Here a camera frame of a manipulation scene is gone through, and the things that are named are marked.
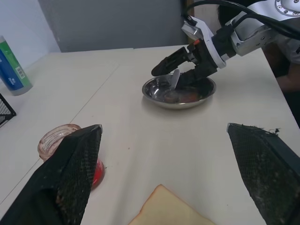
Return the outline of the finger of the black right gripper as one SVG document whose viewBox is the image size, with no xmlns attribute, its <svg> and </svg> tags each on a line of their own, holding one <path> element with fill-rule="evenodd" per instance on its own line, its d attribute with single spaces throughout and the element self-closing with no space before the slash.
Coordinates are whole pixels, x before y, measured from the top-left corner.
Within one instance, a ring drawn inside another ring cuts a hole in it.
<svg viewBox="0 0 300 225">
<path fill-rule="evenodd" d="M 171 55 L 165 57 L 158 65 L 156 65 L 152 69 L 151 75 L 161 76 L 169 74 L 186 61 L 189 61 L 188 52 L 186 51 L 185 47 L 182 47 Z"/>
<path fill-rule="evenodd" d="M 198 68 L 182 73 L 178 79 L 178 87 L 187 87 L 195 84 L 199 80 L 199 74 L 200 70 Z"/>
</svg>

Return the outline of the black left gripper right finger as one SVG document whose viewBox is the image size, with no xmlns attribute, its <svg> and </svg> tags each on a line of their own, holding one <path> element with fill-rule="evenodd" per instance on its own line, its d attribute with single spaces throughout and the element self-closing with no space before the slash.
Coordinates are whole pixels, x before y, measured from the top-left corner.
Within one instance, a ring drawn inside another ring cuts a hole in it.
<svg viewBox="0 0 300 225">
<path fill-rule="evenodd" d="M 300 223 L 300 158 L 278 136 L 255 126 L 228 123 L 241 178 L 268 225 Z"/>
</svg>

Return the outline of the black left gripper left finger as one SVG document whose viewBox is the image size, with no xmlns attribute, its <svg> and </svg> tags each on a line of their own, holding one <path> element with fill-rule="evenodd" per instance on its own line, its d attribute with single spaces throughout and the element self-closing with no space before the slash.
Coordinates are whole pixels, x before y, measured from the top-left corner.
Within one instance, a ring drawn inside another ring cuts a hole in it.
<svg viewBox="0 0 300 225">
<path fill-rule="evenodd" d="M 2 225 L 79 225 L 91 193 L 102 126 L 63 138 L 30 177 L 0 220 Z"/>
</svg>

